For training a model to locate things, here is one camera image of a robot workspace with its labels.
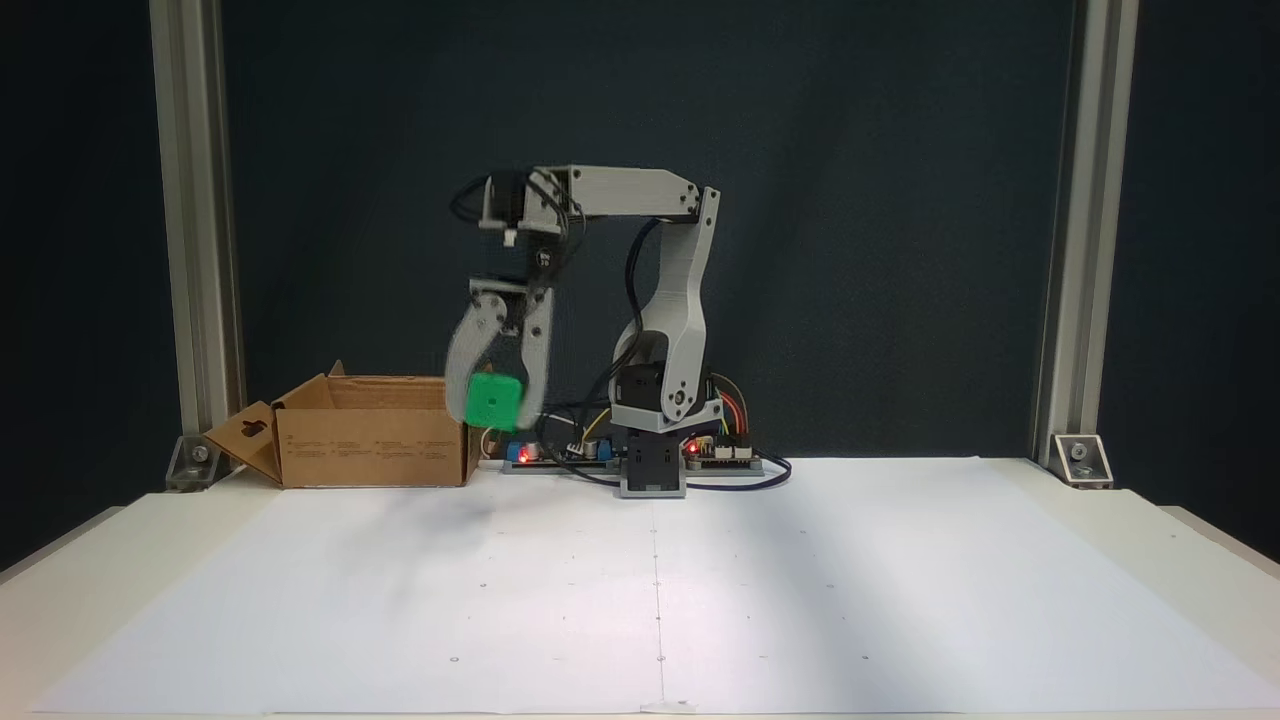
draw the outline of mounting plate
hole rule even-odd
[[[1079,489],[1112,489],[1111,464],[1096,434],[1053,436],[1048,469],[1060,480]]]

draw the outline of black cable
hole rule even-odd
[[[591,389],[588,391],[584,401],[598,396],[600,391],[609,384],[609,380],[612,380],[613,377],[617,375],[632,357],[635,357],[636,350],[639,348],[640,333],[644,332],[644,318],[640,314],[640,299],[636,295],[636,265],[639,265],[640,250],[644,249],[645,240],[649,237],[649,233],[653,232],[653,228],[658,227],[659,222],[660,220],[657,218],[653,218],[640,228],[640,232],[636,233],[636,238],[631,241],[631,249],[627,251],[627,264],[623,269],[623,282],[627,288],[627,304],[631,306],[631,320],[635,323],[636,331],[631,336],[631,341],[627,343],[626,350],[623,350],[622,354],[613,360],[613,363],[609,363],[608,368],[605,368],[604,372],[595,378],[595,382],[591,383]]]
[[[561,183],[559,178],[557,178],[553,173],[549,173],[549,172],[547,172],[547,170],[544,170],[541,168],[531,168],[530,172],[541,176],[543,179],[545,179],[547,183],[550,184],[552,188],[556,190],[556,192],[558,192],[559,196],[563,199],[563,205],[561,206],[561,209],[563,210],[563,213],[557,213],[556,217],[564,224],[563,225],[564,227],[564,254],[563,254],[563,258],[557,264],[557,266],[549,273],[549,275],[550,275],[549,277],[549,282],[554,282],[559,277],[559,273],[562,270],[564,270],[564,268],[570,264],[570,260],[572,260],[573,256],[577,255],[579,247],[581,247],[582,243],[586,242],[586,211],[582,210],[582,205],[577,200],[573,200],[573,197],[568,192],[568,188],[566,188],[564,184]],[[539,193],[539,195],[543,196],[544,202],[550,202],[544,193]],[[577,210],[577,217],[579,217],[579,219],[582,220],[582,232],[580,232],[577,234],[577,241],[573,240],[572,232],[570,231],[570,224],[568,224],[570,223],[570,217],[568,217],[570,208],[572,208],[573,210]]]
[[[562,405],[568,406],[576,404],[564,402]],[[552,447],[550,443],[543,439],[543,432],[545,427],[547,427],[547,414],[544,413],[541,416],[538,418],[538,421],[534,423],[534,437],[538,439],[538,445],[543,448],[543,452],[545,452],[547,456],[552,459],[552,462],[556,462],[556,465],[558,465],[561,469],[568,470],[570,473],[577,475],[580,479],[584,479],[589,483],[595,483],[598,486],[605,486],[611,488],[616,488],[622,484],[621,480],[605,480],[604,478],[596,478],[595,475],[584,473],[582,470],[579,470],[577,468],[570,465],[568,462],[564,462],[564,460],[559,456],[559,452],[554,447]]]
[[[489,182],[489,176],[480,176],[477,178],[472,178],[471,182],[462,186],[462,190],[460,190],[453,195],[453,200],[449,200],[449,211],[453,213],[454,218],[462,220],[463,223],[480,222],[481,210],[467,208],[466,205],[462,204],[462,201],[474,195],[481,187],[484,187],[486,182]]]
[[[703,483],[686,483],[685,487],[687,487],[690,489],[714,489],[714,491],[723,491],[723,492],[750,492],[750,491],[765,489],[765,488],[772,488],[772,487],[776,487],[776,486],[781,486],[782,483],[785,483],[788,479],[791,479],[791,462],[788,462],[785,457],[782,457],[780,455],[773,455],[772,452],[767,452],[764,450],[760,450],[759,447],[755,448],[755,454],[759,455],[760,457],[768,460],[769,462],[773,462],[778,468],[782,468],[782,473],[780,473],[777,475],[773,475],[772,478],[769,478],[767,480],[760,480],[758,483],[751,483],[751,484],[746,484],[746,486],[709,486],[709,484],[703,484]]]

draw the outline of green cube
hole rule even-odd
[[[467,392],[467,424],[472,428],[516,429],[525,386],[511,375],[476,373]]]

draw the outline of cardboard box flap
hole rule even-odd
[[[444,380],[422,377],[330,375],[329,397],[338,410],[444,410]]]
[[[316,375],[280,396],[271,404],[276,410],[333,410],[333,396],[329,393],[329,379]]]
[[[255,402],[234,418],[205,433],[210,442],[259,473],[280,482],[275,457],[275,428],[271,407]]]

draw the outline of colored wire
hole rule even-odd
[[[745,433],[746,425],[742,423],[742,411],[737,409],[737,402],[733,402],[733,398],[728,395],[722,395],[721,401],[723,401],[724,406],[733,413],[733,429],[740,434]]]
[[[559,420],[561,423],[564,423],[566,425],[573,425],[575,428],[577,427],[577,423],[575,423],[571,418],[566,418],[563,415],[553,415],[550,413],[544,413],[543,416],[548,418],[548,419],[552,419],[552,420]]]
[[[485,460],[493,460],[492,454],[488,450],[488,445],[486,445],[486,439],[485,439],[485,438],[489,437],[489,433],[492,433],[492,432],[493,432],[493,428],[485,428],[484,432],[480,433],[480,455],[484,455]]]
[[[605,407],[604,410],[600,411],[599,415],[595,416],[594,420],[591,420],[591,424],[588,425],[586,430],[582,432],[582,442],[586,442],[586,438],[591,437],[591,432],[595,430],[595,427],[599,425],[602,420],[604,420],[605,418],[608,418],[609,413],[612,413],[612,411],[613,411],[612,406],[611,407]]]
[[[733,380],[726,378],[724,375],[722,375],[719,373],[712,373],[712,377],[713,378],[718,378],[721,380],[724,380],[724,384],[727,384],[733,392],[737,393],[737,400],[739,400],[739,402],[742,404],[742,421],[748,423],[748,427],[741,428],[741,432],[749,430],[750,429],[749,424],[750,424],[751,419],[750,419],[750,415],[748,415],[748,411],[746,411],[746,396],[742,395],[742,388],[737,387],[737,383],[735,383]]]

